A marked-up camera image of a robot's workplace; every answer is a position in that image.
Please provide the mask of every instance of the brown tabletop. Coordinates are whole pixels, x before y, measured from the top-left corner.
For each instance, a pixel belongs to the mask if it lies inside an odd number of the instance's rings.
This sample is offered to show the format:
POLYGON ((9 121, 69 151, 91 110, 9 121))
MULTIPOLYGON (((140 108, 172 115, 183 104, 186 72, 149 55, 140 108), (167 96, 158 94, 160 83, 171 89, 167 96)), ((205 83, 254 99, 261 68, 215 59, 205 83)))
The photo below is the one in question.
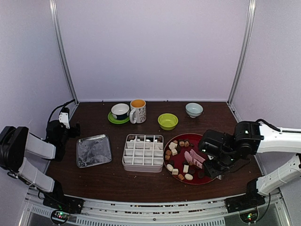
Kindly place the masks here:
MULTIPOLYGON (((248 181, 260 177, 256 160, 236 173, 226 173, 222 180, 201 185, 187 185, 174 179, 163 168, 161 173, 128 172, 123 169, 122 154, 128 134, 161 134, 164 144, 183 133, 203 134, 207 129, 233 134, 236 121, 226 103, 203 102, 204 113, 192 119, 185 112, 187 102, 147 102, 147 120, 142 124, 115 125, 108 121, 110 109, 116 103, 81 103, 71 125, 80 122, 80 138, 108 134, 113 160, 89 168, 76 165, 76 141, 70 139, 62 162, 51 162, 47 175, 61 182, 64 192, 79 197, 120 202, 175 202, 195 201, 241 194, 248 181), (179 124, 172 131, 159 127, 157 118, 162 113, 173 113, 179 124)), ((235 170, 245 161, 237 163, 235 170)))

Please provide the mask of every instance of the silver tray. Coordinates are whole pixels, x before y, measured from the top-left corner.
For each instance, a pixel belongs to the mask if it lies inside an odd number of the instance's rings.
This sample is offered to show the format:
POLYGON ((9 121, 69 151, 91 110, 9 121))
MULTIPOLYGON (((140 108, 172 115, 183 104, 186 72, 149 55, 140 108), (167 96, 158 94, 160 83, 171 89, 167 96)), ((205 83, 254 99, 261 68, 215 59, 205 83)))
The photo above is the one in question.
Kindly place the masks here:
POLYGON ((106 134, 79 139, 76 142, 76 164, 91 167, 112 161, 109 136, 106 134))

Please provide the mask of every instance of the orange and white mug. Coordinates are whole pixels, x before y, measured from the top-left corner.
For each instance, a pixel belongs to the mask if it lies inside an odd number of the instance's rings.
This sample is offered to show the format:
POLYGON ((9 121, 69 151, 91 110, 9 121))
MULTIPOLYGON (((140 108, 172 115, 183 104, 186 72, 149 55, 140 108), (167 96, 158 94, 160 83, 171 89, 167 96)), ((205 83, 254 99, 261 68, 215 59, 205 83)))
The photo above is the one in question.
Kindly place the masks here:
POLYGON ((131 102, 130 121, 131 123, 143 123, 146 120, 146 102, 141 99, 131 102))

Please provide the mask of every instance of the light blue bowl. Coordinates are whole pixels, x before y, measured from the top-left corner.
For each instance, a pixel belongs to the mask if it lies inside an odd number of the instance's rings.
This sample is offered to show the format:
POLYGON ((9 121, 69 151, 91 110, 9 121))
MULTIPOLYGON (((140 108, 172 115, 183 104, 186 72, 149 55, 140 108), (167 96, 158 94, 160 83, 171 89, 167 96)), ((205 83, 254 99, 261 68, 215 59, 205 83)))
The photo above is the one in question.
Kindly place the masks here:
POLYGON ((191 118, 196 118, 203 112, 203 107, 197 103, 189 103, 186 105, 186 113, 191 118))

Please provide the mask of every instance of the bowl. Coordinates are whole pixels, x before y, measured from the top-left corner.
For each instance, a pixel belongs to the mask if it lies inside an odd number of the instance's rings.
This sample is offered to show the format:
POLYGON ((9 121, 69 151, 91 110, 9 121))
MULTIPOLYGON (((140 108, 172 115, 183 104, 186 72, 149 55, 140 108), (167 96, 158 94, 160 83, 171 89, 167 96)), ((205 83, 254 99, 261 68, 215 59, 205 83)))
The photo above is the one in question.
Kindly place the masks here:
POLYGON ((158 123, 164 130, 172 130, 178 124, 179 120, 177 116, 170 113, 162 114, 158 117, 158 123))
POLYGON ((189 103, 186 105, 186 113, 191 118, 196 118, 203 112, 203 107, 197 103, 189 103))
POLYGON ((117 104, 111 108, 112 116, 114 119, 126 119, 130 113, 130 107, 126 104, 117 104))

